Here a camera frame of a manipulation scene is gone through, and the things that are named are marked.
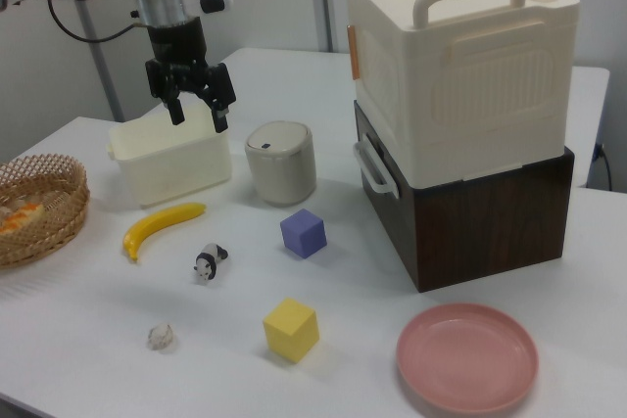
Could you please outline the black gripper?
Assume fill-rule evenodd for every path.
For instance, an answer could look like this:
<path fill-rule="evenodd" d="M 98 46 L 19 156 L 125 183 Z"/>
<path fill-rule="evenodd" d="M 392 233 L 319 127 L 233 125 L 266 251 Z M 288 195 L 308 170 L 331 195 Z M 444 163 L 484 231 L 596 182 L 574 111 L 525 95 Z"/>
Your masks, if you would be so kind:
<path fill-rule="evenodd" d="M 216 133 L 228 128 L 226 115 L 236 101 L 228 68 L 220 63 L 209 66 L 207 45 L 199 19 L 171 27 L 149 27 L 154 58 L 146 63 L 151 94 L 164 100 L 173 125 L 185 116 L 179 91 L 194 93 L 208 100 Z"/>

